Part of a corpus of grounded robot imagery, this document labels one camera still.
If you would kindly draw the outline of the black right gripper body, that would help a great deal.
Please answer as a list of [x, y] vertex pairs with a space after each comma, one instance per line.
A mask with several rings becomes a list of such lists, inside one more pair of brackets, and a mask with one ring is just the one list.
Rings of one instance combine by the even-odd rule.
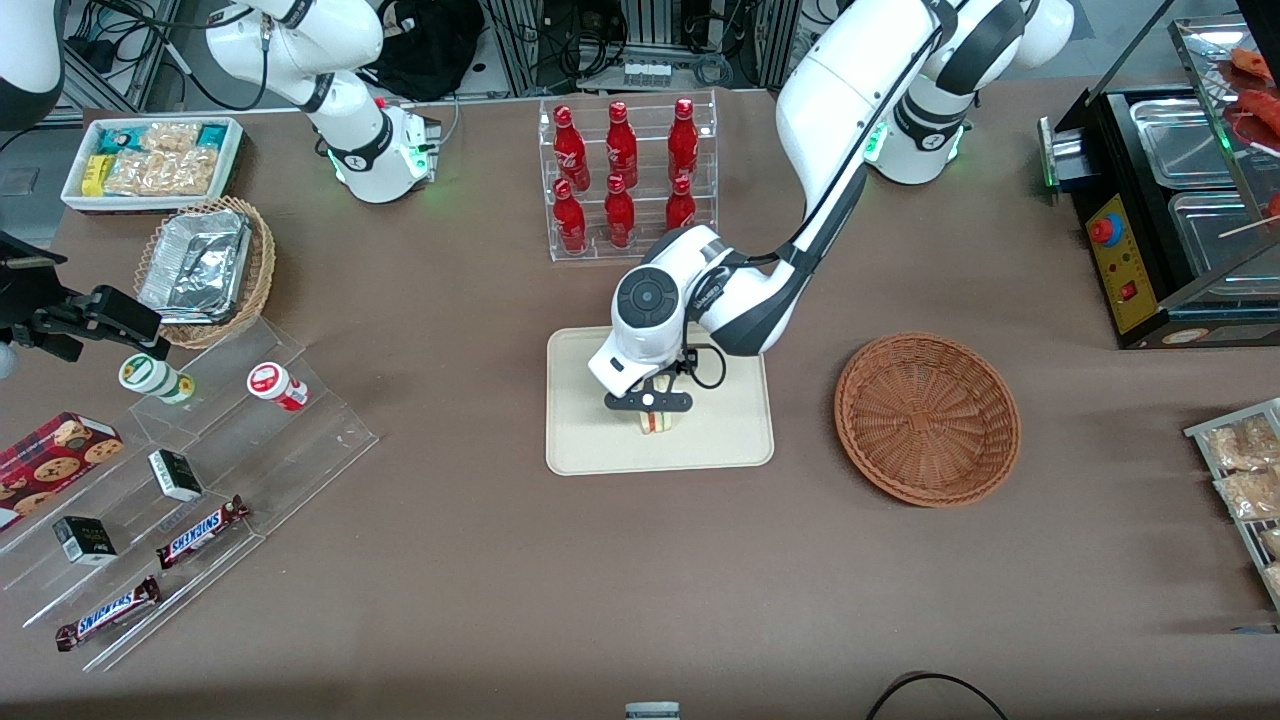
[[70, 297], [55, 268], [68, 258], [1, 233], [1, 333], [13, 337], [46, 307], [58, 310]]

